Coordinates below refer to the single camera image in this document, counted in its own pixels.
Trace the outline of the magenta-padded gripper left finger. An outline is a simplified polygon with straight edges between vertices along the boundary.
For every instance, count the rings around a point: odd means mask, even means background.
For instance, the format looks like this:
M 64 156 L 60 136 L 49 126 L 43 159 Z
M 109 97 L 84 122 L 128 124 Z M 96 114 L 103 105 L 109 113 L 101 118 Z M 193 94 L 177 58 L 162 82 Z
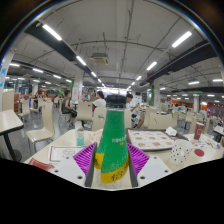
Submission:
M 97 144 L 93 143 L 84 148 L 75 149 L 75 154 L 65 154 L 52 174 L 64 178 L 76 185 L 90 187 L 94 176 L 94 156 Z

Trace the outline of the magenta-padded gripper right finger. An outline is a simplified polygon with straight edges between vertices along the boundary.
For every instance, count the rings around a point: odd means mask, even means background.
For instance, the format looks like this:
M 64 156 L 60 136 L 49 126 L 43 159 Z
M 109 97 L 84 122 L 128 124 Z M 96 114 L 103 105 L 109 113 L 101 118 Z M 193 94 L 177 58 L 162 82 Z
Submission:
M 172 173 L 157 155 L 149 156 L 131 144 L 127 147 L 130 157 L 130 180 L 133 187 L 143 187 Z

